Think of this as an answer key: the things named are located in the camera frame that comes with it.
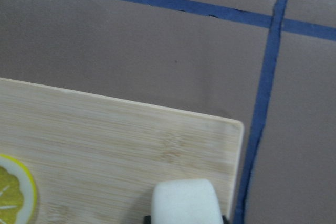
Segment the white foam left gripper finger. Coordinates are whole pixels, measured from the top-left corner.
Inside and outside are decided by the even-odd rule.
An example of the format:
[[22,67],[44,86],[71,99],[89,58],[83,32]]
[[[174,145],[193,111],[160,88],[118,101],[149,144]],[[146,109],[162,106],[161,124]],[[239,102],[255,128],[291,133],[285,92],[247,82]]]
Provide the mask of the white foam left gripper finger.
[[151,201],[152,223],[223,223],[216,191],[207,179],[158,183]]

